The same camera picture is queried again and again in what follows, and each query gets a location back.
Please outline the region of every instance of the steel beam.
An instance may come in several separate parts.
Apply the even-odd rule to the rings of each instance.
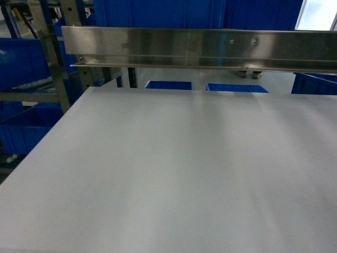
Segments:
[[[25,101],[25,102],[60,102],[56,93],[16,93],[1,92],[0,101]]]
[[[337,71],[337,33],[63,27],[77,66]]]
[[[70,103],[65,90],[64,79],[67,79],[68,76],[63,64],[47,1],[28,0],[28,5],[37,27],[38,37],[41,40],[62,109],[66,112],[70,108]]]

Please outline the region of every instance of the white table surface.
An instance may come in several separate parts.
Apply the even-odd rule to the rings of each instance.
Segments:
[[[337,252],[337,97],[91,88],[0,186],[0,248]]]

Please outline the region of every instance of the metal shelving rack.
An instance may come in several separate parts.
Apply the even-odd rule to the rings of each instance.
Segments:
[[[7,14],[8,16],[7,26],[12,37],[16,38],[20,38],[21,36],[12,16],[11,6],[19,4],[27,4],[27,1],[14,0],[2,2],[2,10],[4,14]],[[55,39],[55,30],[53,30],[53,22],[50,17],[50,13],[48,12],[48,5],[57,6],[57,1],[46,2],[44,9],[42,7],[43,5],[40,4],[39,7],[37,7],[37,5],[31,6],[31,11],[32,13],[34,12],[38,35],[43,45],[56,92],[43,92],[43,90],[39,90],[39,92],[32,92],[31,89],[11,89],[0,93],[0,101],[59,102],[63,111],[66,112],[70,108],[70,102],[64,85],[64,79],[67,79],[68,75],[65,71],[60,48],[58,47],[57,40]]]
[[[120,74],[122,66],[129,68],[131,87],[137,87],[134,68],[140,66],[337,72],[337,57],[332,53],[337,52],[336,32],[86,27],[85,7],[93,7],[92,2],[11,0],[10,4],[18,2],[28,3],[31,9],[57,94],[4,93],[1,100],[59,101],[65,111],[70,106],[63,83],[67,73],[48,4],[63,10],[67,24],[62,28],[63,40],[67,53],[76,56],[84,91],[95,85],[97,70],[108,81]]]

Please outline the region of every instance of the metal rail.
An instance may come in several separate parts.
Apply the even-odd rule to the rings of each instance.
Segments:
[[[337,72],[337,33],[63,27],[76,66]]]
[[[56,93],[1,92],[0,101],[60,102]]]

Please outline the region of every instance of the blue storage crate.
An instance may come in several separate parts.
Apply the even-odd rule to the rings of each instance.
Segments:
[[[0,91],[51,76],[40,40],[0,38]]]
[[[63,116],[61,108],[30,108],[0,122],[4,153],[28,154]]]
[[[23,112],[22,102],[0,102],[0,121]]]
[[[192,82],[181,81],[148,81],[146,89],[166,89],[166,90],[193,90]]]
[[[317,73],[310,73],[308,75],[313,75],[325,80],[329,80],[332,82],[337,82],[337,74],[317,74]]]
[[[221,29],[226,0],[94,0],[98,26]]]
[[[96,25],[95,14],[91,14],[87,18],[87,23],[90,26]],[[62,37],[63,36],[61,26],[65,26],[65,25],[66,25],[66,23],[65,23],[64,17],[62,17],[57,23],[55,23],[55,25],[54,25],[55,33],[56,33],[56,35],[58,37]],[[68,73],[72,73],[72,72],[78,71],[77,67],[70,67],[70,65],[76,63],[75,56],[66,53],[65,45],[64,45],[63,41],[59,41],[58,44],[60,46],[60,50],[61,50],[61,54],[62,54],[62,58],[63,58],[63,63],[64,63],[66,71]]]
[[[303,0],[227,0],[224,28],[292,31],[302,2]]]
[[[257,92],[268,93],[264,88],[258,85],[242,85],[242,84],[221,84],[209,83],[206,85],[207,91],[232,91],[232,92]]]
[[[39,103],[34,105],[34,107],[61,107],[60,103]]]
[[[337,95],[337,82],[296,73],[292,94]]]

